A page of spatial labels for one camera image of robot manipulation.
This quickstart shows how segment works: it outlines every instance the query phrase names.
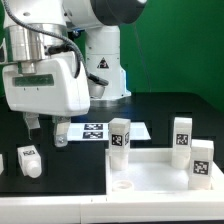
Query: white tray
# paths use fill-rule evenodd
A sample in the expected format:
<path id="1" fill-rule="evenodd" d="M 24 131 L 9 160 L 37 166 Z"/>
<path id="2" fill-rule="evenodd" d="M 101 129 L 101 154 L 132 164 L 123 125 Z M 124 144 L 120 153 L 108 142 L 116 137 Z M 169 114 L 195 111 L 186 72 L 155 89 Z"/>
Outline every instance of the white tray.
<path id="1" fill-rule="evenodd" d="M 74 224 L 224 220 L 224 175 L 213 164 L 212 190 L 187 190 L 187 171 L 170 167 L 171 149 L 135 149 L 129 169 L 114 172 L 106 155 L 107 195 L 0 198 L 1 224 Z M 130 180 L 135 190 L 113 192 Z"/>

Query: printed pattern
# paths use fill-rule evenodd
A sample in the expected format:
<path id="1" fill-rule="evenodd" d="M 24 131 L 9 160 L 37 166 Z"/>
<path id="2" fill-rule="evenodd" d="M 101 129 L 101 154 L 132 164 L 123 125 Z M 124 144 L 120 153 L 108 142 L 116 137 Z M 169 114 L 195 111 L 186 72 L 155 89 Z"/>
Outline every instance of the printed pattern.
<path id="1" fill-rule="evenodd" d="M 83 139 L 101 139 L 103 132 L 83 132 Z"/>
<path id="2" fill-rule="evenodd" d="M 103 130 L 103 124 L 85 124 L 84 130 Z"/>
<path id="3" fill-rule="evenodd" d="M 176 144 L 177 145 L 188 145 L 188 135 L 177 134 Z"/>
<path id="4" fill-rule="evenodd" d="M 112 145 L 122 146 L 122 135 L 112 135 Z"/>
<path id="5" fill-rule="evenodd" d="M 33 150 L 25 151 L 25 152 L 23 152 L 23 154 L 24 154 L 24 156 L 31 156 L 31 155 L 35 154 L 35 151 L 33 151 Z"/>
<path id="6" fill-rule="evenodd" d="M 193 173 L 208 175 L 209 162 L 206 161 L 194 161 Z"/>

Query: screw hole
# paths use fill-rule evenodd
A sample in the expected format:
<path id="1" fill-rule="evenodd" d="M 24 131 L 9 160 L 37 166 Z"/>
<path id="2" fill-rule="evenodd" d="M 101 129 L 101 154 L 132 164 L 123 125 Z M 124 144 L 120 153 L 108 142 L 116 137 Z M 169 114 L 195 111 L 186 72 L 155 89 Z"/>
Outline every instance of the screw hole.
<path id="1" fill-rule="evenodd" d="M 31 14 L 29 12 L 24 12 L 23 15 L 24 16 L 30 16 Z"/>

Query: white container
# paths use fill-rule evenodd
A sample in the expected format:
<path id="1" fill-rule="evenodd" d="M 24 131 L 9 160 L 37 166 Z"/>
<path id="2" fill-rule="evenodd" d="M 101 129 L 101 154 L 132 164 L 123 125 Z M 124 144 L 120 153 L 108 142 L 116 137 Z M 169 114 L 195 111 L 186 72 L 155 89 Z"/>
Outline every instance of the white container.
<path id="1" fill-rule="evenodd" d="M 24 176 L 37 178 L 41 175 L 41 158 L 34 146 L 18 148 L 18 158 Z"/>

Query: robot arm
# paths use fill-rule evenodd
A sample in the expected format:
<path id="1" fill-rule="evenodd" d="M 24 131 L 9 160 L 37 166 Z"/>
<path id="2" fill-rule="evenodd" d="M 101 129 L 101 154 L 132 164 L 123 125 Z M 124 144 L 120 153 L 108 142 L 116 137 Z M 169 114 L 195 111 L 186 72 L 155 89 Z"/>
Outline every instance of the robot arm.
<path id="1" fill-rule="evenodd" d="M 135 21 L 146 1 L 2 2 L 6 11 L 3 47 L 4 64 L 7 64 L 3 69 L 3 81 L 8 104 L 12 110 L 24 112 L 30 131 L 39 128 L 38 114 L 54 116 L 55 145 L 65 146 L 70 117 L 86 114 L 90 107 L 91 88 L 87 78 L 91 79 L 91 84 L 103 86 L 103 90 L 107 85 L 104 76 L 96 77 L 98 71 L 91 69 L 98 52 L 90 52 L 93 57 L 89 57 L 88 68 L 79 48 L 67 38 L 67 31 L 86 29 L 90 34 L 89 42 L 94 42 L 98 31 L 98 36 L 102 36 L 98 29 Z M 104 46 L 99 43 L 99 46 L 94 45 L 95 48 Z"/>

